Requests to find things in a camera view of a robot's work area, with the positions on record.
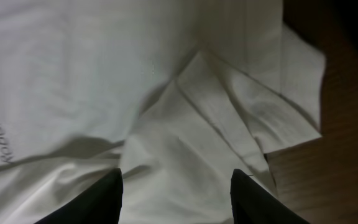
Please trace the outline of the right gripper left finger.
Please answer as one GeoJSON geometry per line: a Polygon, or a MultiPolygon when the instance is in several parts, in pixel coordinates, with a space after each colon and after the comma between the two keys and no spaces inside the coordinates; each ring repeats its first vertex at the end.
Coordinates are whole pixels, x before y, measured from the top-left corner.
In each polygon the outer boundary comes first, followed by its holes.
{"type": "Polygon", "coordinates": [[[122,195],[122,173],[115,168],[37,224],[118,224],[122,195]]]}

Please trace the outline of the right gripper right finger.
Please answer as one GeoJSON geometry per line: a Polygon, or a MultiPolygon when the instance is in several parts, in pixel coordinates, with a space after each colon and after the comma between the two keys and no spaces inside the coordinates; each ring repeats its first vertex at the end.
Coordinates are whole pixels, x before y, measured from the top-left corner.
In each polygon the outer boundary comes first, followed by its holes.
{"type": "Polygon", "coordinates": [[[230,194],[234,224],[308,224],[239,169],[230,194]]]}

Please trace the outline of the white printed t-shirt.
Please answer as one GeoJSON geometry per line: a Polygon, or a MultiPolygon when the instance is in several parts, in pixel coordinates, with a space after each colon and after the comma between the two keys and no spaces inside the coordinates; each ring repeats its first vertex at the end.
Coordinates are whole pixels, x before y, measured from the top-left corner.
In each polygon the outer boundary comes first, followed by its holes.
{"type": "Polygon", "coordinates": [[[318,139],[324,55],[281,1],[0,0],[0,223],[232,223],[239,169],[318,139]]]}

